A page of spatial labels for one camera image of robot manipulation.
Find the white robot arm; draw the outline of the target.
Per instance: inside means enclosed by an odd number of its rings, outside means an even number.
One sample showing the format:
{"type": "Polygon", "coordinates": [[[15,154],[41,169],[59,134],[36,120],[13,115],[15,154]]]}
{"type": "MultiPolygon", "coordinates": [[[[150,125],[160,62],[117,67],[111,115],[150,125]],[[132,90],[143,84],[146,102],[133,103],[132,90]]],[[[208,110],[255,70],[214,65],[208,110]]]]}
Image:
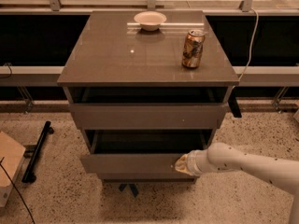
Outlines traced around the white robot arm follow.
{"type": "Polygon", "coordinates": [[[293,196],[289,224],[299,224],[299,161],[253,155],[218,142],[182,155],[175,169],[191,176],[228,171],[252,175],[293,196]]]}

